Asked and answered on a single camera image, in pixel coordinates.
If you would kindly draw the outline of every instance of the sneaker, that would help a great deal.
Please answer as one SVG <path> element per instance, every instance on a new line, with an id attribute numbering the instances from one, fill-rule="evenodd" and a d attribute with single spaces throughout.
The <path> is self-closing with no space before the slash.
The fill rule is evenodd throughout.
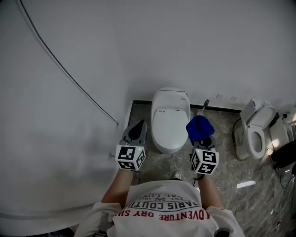
<path id="1" fill-rule="evenodd" d="M 181 173 L 179 171 L 173 172 L 172 180 L 174 180 L 174 179 L 182 180 L 182 175 L 181 175 Z"/>

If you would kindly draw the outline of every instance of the gray marble tile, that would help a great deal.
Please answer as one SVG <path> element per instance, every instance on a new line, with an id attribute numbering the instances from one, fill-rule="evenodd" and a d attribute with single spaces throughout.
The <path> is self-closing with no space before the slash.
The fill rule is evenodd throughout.
<path id="1" fill-rule="evenodd" d="M 141 183 L 169 179 L 175 170 L 182 173 L 185 181 L 193 183 L 195 173 L 191 171 L 189 160 L 189 154 L 192 151 L 190 140 L 187 140 L 180 151 L 172 155 L 160 153 L 151 138 L 150 110 L 151 105 L 134 105 L 131 116 L 131 124 L 141 119 L 148 123 L 147 158 L 140 168 Z M 197 112 L 198 109 L 191 109 L 191 117 Z M 267 156 L 262 160 L 249 157 L 240 161 L 236 158 L 232 128 L 235 121 L 240 118 L 239 114 L 205 110 L 204 116 L 209 119 L 215 129 L 214 138 L 216 150 L 220 153 L 220 163 L 213 178 L 225 206 L 235 214 L 246 237 L 283 236 L 287 230 L 296 226 L 290 221 L 294 183 L 290 182 L 287 186 L 291 174 L 285 173 L 286 170 L 292 169 L 292 165 L 283 168 L 280 173 L 280 175 L 283 174 L 283 186 L 287 186 L 284 191 Z M 268 130 L 265 131 L 265 138 L 266 146 L 272 148 Z M 255 181 L 256 185 L 236 188 L 237 184 L 246 181 Z M 296 206 L 296 194 L 294 199 L 294 206 Z"/>

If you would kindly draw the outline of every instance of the toilet lid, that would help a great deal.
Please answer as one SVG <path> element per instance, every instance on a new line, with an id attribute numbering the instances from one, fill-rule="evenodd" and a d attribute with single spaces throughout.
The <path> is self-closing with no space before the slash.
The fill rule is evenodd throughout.
<path id="1" fill-rule="evenodd" d="M 152 122 L 152 135 L 160 146 L 175 149 L 183 146 L 188 138 L 186 125 L 189 120 L 185 111 L 158 109 Z"/>
<path id="2" fill-rule="evenodd" d="M 265 129 L 273 120 L 276 109 L 272 106 L 265 106 L 258 110 L 255 115 L 250 119 L 248 126 L 253 125 Z"/>

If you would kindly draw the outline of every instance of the toilet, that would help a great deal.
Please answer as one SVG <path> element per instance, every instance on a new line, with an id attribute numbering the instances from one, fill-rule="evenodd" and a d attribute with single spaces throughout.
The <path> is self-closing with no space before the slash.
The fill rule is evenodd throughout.
<path id="1" fill-rule="evenodd" d="M 159 89 L 152 100 L 151 133 L 156 148 L 165 154 L 180 150 L 188 133 L 190 102 L 184 90 L 165 87 Z"/>
<path id="2" fill-rule="evenodd" d="M 249 156 L 260 159 L 266 153 L 263 130 L 270 124 L 276 109 L 266 100 L 252 99 L 240 112 L 242 127 L 234 133 L 236 155 L 240 160 Z"/>

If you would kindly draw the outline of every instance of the white wall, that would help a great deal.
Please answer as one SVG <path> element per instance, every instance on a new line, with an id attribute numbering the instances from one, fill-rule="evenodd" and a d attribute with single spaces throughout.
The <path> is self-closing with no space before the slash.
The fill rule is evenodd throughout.
<path id="1" fill-rule="evenodd" d="M 107 1 L 24 4 L 64 67 L 120 123 L 116 126 L 57 67 L 17 2 L 2 2 L 0 217 L 30 219 L 101 200 L 115 175 L 108 153 L 115 154 L 130 97 Z M 3 230 L 6 224 L 0 222 Z"/>
<path id="2" fill-rule="evenodd" d="M 296 6 L 284 0 L 118 0 L 114 27 L 133 99 L 174 86 L 192 104 L 294 103 Z M 224 94 L 221 100 L 218 93 Z M 232 95 L 238 100 L 230 100 Z"/>

